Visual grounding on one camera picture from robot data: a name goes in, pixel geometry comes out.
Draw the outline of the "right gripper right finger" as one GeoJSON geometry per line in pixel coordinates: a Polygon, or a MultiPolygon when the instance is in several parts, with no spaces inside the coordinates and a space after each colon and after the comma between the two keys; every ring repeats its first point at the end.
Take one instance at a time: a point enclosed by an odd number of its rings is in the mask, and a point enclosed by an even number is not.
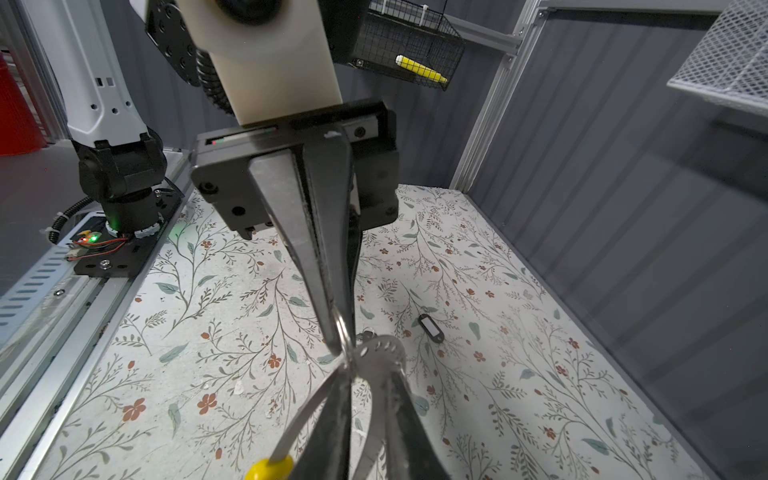
{"type": "Polygon", "coordinates": [[[448,479],[415,410],[403,375],[385,381],[385,451],[389,479],[448,479]]]}

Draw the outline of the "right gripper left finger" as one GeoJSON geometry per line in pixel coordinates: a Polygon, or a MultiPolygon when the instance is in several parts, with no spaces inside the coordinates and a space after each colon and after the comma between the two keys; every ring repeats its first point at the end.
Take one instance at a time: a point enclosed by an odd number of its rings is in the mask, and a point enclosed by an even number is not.
{"type": "Polygon", "coordinates": [[[351,385],[348,368],[338,367],[315,390],[294,418],[299,430],[321,406],[290,479],[347,479],[350,469],[351,385]]]}

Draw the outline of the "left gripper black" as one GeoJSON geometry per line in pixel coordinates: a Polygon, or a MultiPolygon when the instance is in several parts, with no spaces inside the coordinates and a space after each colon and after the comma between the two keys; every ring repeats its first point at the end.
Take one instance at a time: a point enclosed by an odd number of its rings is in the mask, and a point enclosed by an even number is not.
{"type": "Polygon", "coordinates": [[[242,237],[274,223],[339,354],[354,330],[350,236],[394,220],[398,173],[396,114],[373,99],[201,134],[191,179],[242,237]]]}

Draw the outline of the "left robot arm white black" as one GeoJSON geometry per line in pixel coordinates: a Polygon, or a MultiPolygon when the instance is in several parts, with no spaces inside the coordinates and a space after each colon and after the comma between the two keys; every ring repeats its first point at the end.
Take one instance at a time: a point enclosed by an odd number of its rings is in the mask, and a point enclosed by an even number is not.
{"type": "MultiPolygon", "coordinates": [[[[97,1],[24,5],[57,81],[83,192],[109,231],[153,234],[153,188],[167,160],[141,118],[97,1]]],[[[364,1],[136,1],[157,36],[179,31],[168,58],[206,55],[237,127],[203,134],[191,179],[227,226],[250,239],[273,224],[303,276],[334,354],[355,336],[354,291],[365,230],[392,222],[396,117],[376,99],[344,102],[334,61],[358,35],[364,1]]]]}

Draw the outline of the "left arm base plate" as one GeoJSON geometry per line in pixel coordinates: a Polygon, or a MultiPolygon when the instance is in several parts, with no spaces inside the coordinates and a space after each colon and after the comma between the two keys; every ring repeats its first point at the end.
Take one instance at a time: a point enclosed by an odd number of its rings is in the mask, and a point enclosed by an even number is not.
{"type": "Polygon", "coordinates": [[[159,220],[152,234],[113,235],[109,232],[106,216],[95,212],[70,235],[66,242],[69,251],[65,260],[74,266],[77,275],[92,278],[136,277],[150,259],[182,198],[172,188],[161,186],[155,189],[154,202],[159,220]]]}

